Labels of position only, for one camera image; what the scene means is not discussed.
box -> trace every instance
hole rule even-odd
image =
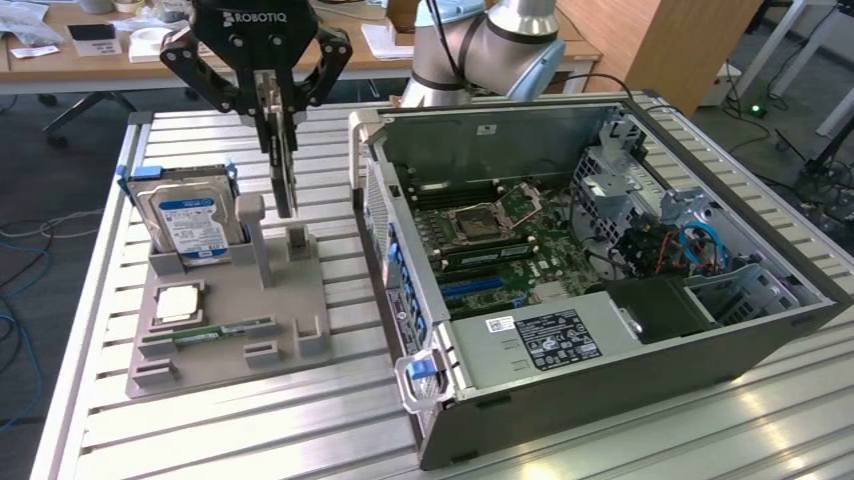
[[[497,0],[485,0],[486,9]],[[414,16],[417,15],[418,0],[388,0],[385,7],[385,23],[394,45],[410,47],[414,45]]]
[[[703,98],[703,101],[699,103],[700,107],[716,107],[720,105],[732,90],[732,85],[737,83],[737,79],[741,78],[741,71],[732,65],[728,65],[727,73],[727,65],[728,64],[724,63],[720,70],[717,70],[717,76],[711,82],[711,89],[705,94],[705,98]]]
[[[121,44],[111,25],[67,25],[77,55],[115,55],[121,53]]]

aluminum table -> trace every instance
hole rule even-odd
[[[635,96],[643,106],[659,102]],[[296,154],[300,216],[320,243],[334,364],[196,393],[128,399],[149,240],[113,186],[33,478],[852,478],[852,310],[727,384],[468,463],[417,469],[348,196],[346,115],[364,106],[309,111]],[[657,111],[655,118],[854,292],[851,257],[681,116]],[[262,193],[272,206],[266,158],[236,116],[161,113],[128,127],[119,165],[224,160],[237,165],[241,191]],[[673,187],[692,184],[659,148],[649,148],[647,161]],[[272,210],[264,228],[268,236],[282,233]]]

